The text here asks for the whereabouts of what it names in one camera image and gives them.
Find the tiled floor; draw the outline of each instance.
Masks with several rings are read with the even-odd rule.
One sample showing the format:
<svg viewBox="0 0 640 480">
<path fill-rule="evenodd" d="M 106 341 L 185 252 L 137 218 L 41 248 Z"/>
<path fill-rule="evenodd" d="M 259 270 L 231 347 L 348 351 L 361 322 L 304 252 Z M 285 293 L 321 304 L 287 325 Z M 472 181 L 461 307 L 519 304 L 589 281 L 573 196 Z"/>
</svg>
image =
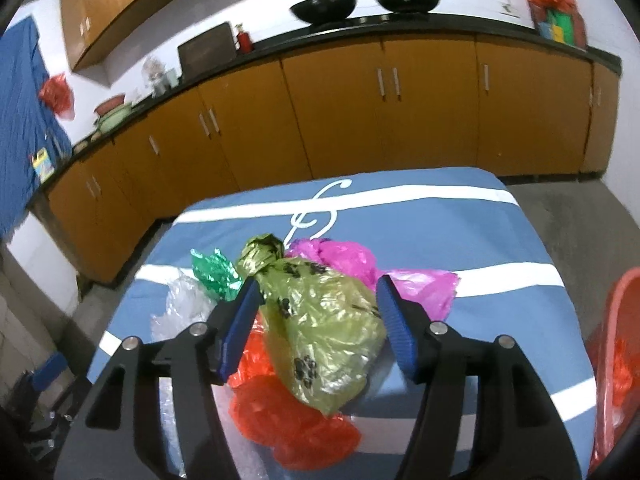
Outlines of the tiled floor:
<svg viewBox="0 0 640 480">
<path fill-rule="evenodd" d="M 545 243 L 574 301 L 582 335 L 588 336 L 602 316 L 611 283 L 640 266 L 640 228 L 597 180 L 509 188 Z M 94 286 L 78 306 L 60 343 L 76 374 L 90 364 L 126 287 L 168 227 L 148 243 L 122 286 Z"/>
</svg>

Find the green plastic bag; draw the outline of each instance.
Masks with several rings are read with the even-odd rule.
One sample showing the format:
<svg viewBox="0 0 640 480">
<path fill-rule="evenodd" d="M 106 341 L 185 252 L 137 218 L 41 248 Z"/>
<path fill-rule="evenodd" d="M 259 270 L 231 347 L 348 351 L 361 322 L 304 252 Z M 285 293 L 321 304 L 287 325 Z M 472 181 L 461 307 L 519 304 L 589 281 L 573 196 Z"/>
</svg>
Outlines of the green plastic bag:
<svg viewBox="0 0 640 480">
<path fill-rule="evenodd" d="M 255 237 L 237 267 L 241 274 L 255 269 L 278 377 L 298 400 L 330 415 L 366 386 L 385 329 L 373 293 L 360 280 L 283 253 L 273 235 Z"/>
<path fill-rule="evenodd" d="M 215 249 L 209 256 L 192 249 L 191 267 L 195 277 L 207 290 L 215 293 L 217 300 L 234 300 L 242 288 L 244 280 L 220 249 Z"/>
</svg>

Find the screw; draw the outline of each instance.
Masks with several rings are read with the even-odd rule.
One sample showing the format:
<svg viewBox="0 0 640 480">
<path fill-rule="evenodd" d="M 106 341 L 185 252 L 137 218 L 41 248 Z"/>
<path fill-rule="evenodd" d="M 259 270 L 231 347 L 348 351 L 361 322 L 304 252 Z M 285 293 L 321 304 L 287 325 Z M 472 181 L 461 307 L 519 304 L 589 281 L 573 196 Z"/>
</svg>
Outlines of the screw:
<svg viewBox="0 0 640 480">
<path fill-rule="evenodd" d="M 122 342 L 122 347 L 125 350 L 133 350 L 138 347 L 138 338 L 135 336 L 129 336 Z"/>
<path fill-rule="evenodd" d="M 501 335 L 498 338 L 498 344 L 502 347 L 502 348 L 513 348 L 514 346 L 516 346 L 516 341 L 513 337 L 511 337 L 510 335 Z"/>
<path fill-rule="evenodd" d="M 207 331 L 206 323 L 194 323 L 189 327 L 189 333 L 194 336 L 203 335 Z"/>
<path fill-rule="evenodd" d="M 443 335 L 447 333 L 449 327 L 446 325 L 446 323 L 443 323 L 441 321 L 434 321 L 429 325 L 429 330 L 431 330 L 435 335 Z"/>
</svg>

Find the green bowl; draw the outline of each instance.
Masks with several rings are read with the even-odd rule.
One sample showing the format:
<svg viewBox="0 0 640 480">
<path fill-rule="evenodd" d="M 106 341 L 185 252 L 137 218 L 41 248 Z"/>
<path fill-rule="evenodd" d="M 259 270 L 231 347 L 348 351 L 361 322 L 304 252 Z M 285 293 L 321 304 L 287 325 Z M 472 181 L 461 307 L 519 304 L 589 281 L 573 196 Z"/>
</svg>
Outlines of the green bowl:
<svg viewBox="0 0 640 480">
<path fill-rule="evenodd" d="M 126 119 L 130 113 L 131 103 L 124 103 L 123 105 L 115 107 L 111 112 L 104 114 L 98 120 L 96 126 L 102 133 L 106 134 Z"/>
</svg>

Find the countertop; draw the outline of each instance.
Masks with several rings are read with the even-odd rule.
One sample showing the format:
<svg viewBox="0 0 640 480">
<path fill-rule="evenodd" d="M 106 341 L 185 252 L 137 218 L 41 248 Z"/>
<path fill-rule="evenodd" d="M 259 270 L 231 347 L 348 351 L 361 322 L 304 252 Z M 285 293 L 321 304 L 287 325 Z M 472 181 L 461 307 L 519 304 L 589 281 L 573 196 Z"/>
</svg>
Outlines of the countertop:
<svg viewBox="0 0 640 480">
<path fill-rule="evenodd" d="M 622 60 L 618 56 L 614 56 L 603 50 L 588 47 L 586 51 L 547 40 L 538 35 L 538 33 L 529 27 L 515 25 L 513 23 L 501 22 L 499 20 L 489 20 L 487 18 L 476 18 L 474 16 L 461 16 L 458 14 L 430 14 L 429 16 L 421 15 L 401 15 L 401 14 L 381 14 L 377 16 L 365 16 L 362 18 L 350 18 L 340 23 L 330 23 L 320 27 L 305 27 L 292 30 L 284 34 L 279 34 L 266 40 L 257 41 L 255 49 L 250 54 L 239 54 L 233 61 L 216 66 L 211 70 L 201 73 L 196 78 L 181 82 L 176 88 L 166 92 L 164 95 L 145 100 L 139 106 L 133 108 L 132 113 L 122 121 L 116 128 L 108 134 L 103 134 L 98 139 L 90 142 L 89 145 L 81 152 L 71 156 L 65 160 L 56 170 L 56 173 L 50 176 L 44 183 L 40 185 L 34 193 L 27 208 L 33 203 L 36 195 L 46 192 L 57 179 L 65 173 L 65 171 L 76 161 L 86 158 L 100 145 L 104 144 L 114 136 L 124 131 L 134 122 L 144 118 L 153 108 L 161 105 L 172 97 L 188 90 L 200 83 L 211 79 L 215 76 L 222 75 L 249 63 L 283 54 L 296 48 L 305 46 L 313 46 L 329 41 L 343 40 L 347 38 L 355 38 L 357 36 L 371 36 L 375 34 L 402 34 L 402 33 L 467 33 L 467 34 L 489 34 L 493 36 L 501 36 L 504 38 L 512 38 L 515 40 L 528 41 L 533 44 L 547 46 L 558 52 L 568 54 L 569 56 L 588 61 L 600 63 L 616 74 L 622 74 Z"/>
</svg>

